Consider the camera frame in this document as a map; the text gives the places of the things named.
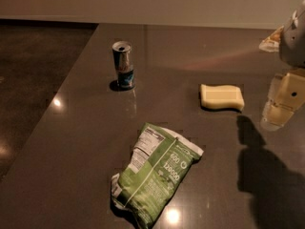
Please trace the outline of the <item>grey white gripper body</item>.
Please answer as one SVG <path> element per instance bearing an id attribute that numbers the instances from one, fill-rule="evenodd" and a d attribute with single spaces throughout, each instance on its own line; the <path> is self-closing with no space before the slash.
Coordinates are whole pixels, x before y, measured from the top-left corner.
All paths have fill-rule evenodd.
<path id="1" fill-rule="evenodd" d="M 292 67 L 305 67 L 305 0 L 294 10 L 280 35 L 280 59 Z"/>

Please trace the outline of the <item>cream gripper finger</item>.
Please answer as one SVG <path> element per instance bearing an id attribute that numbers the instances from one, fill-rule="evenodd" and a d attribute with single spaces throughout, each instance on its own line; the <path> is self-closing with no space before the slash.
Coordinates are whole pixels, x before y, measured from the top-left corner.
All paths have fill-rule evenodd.
<path id="1" fill-rule="evenodd" d="M 279 52 L 279 46 L 281 42 L 280 36 L 283 30 L 283 26 L 276 29 L 268 37 L 263 39 L 258 47 L 264 52 Z"/>
<path id="2" fill-rule="evenodd" d="M 304 104 L 305 70 L 298 68 L 285 74 L 277 73 L 271 82 L 260 124 L 267 131 L 277 131 Z"/>

